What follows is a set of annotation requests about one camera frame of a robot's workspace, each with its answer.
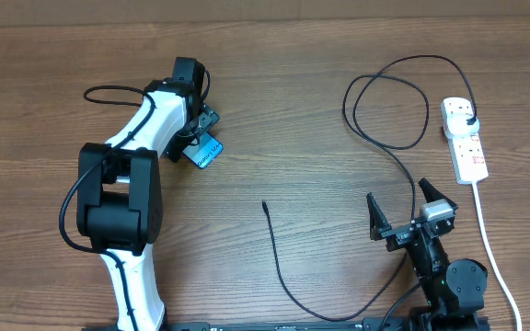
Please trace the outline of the blue Samsung Galaxy smartphone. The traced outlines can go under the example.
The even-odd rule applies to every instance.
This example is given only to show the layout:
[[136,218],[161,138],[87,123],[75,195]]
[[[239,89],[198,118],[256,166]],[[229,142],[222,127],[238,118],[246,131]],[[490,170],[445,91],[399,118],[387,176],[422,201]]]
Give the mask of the blue Samsung Galaxy smartphone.
[[183,154],[199,169],[205,169],[223,150],[224,145],[206,132],[196,145],[187,146]]

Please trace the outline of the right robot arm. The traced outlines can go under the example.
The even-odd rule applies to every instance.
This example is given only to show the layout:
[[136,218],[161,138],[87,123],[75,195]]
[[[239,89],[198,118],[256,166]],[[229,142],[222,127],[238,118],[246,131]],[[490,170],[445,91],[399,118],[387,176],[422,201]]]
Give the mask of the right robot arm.
[[383,317],[362,320],[365,330],[487,331],[484,308],[488,271],[477,260],[450,261],[440,237],[455,228],[458,206],[427,179],[419,185],[426,199],[421,213],[409,225],[394,228],[369,193],[370,238],[386,241],[389,252],[404,248],[418,278]]

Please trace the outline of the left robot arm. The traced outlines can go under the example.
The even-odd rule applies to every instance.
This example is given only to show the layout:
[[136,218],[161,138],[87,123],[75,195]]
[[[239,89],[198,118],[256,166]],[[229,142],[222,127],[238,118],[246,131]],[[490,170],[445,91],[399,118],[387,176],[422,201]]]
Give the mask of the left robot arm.
[[209,133],[220,119],[205,102],[210,83],[202,63],[178,57],[170,76],[139,90],[137,111],[119,133],[80,150],[67,197],[77,200],[86,252],[108,269],[119,311],[114,330],[168,328],[153,258],[163,222],[159,161],[187,157],[204,169],[224,150]]

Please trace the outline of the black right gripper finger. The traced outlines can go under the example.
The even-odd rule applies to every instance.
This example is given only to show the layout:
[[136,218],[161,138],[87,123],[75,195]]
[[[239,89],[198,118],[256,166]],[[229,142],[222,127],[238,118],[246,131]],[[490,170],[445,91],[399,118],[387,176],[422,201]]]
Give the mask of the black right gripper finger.
[[377,204],[374,195],[368,193],[366,195],[368,211],[370,214],[370,234],[381,234],[391,230],[391,225],[387,221],[386,216],[381,211]]
[[435,188],[425,177],[419,181],[419,186],[427,203],[435,202],[437,200],[446,200],[454,211],[458,209],[458,206],[455,202]]

